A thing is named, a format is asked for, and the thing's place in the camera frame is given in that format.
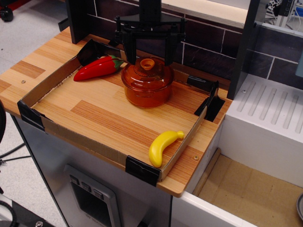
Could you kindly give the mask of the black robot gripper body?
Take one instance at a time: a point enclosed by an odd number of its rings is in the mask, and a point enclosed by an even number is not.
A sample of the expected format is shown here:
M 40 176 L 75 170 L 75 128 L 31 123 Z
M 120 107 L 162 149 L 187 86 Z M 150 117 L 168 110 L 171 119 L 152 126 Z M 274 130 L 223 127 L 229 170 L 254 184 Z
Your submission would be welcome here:
M 138 39 L 162 39 L 175 36 L 177 42 L 185 40 L 183 17 L 162 12 L 160 0 L 140 0 L 139 13 L 131 16 L 116 16 L 115 38 L 120 43 L 127 43 L 131 37 Z

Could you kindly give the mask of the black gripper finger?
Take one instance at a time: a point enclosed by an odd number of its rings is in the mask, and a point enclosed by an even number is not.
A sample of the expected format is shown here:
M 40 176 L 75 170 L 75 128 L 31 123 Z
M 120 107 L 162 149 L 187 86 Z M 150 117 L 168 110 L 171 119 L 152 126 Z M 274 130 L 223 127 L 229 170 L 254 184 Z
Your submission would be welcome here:
M 124 51 L 126 54 L 127 61 L 130 64 L 135 64 L 137 58 L 136 39 L 129 37 L 123 40 Z
M 173 63 L 174 55 L 177 48 L 177 42 L 174 39 L 165 39 L 165 66 L 169 66 Z

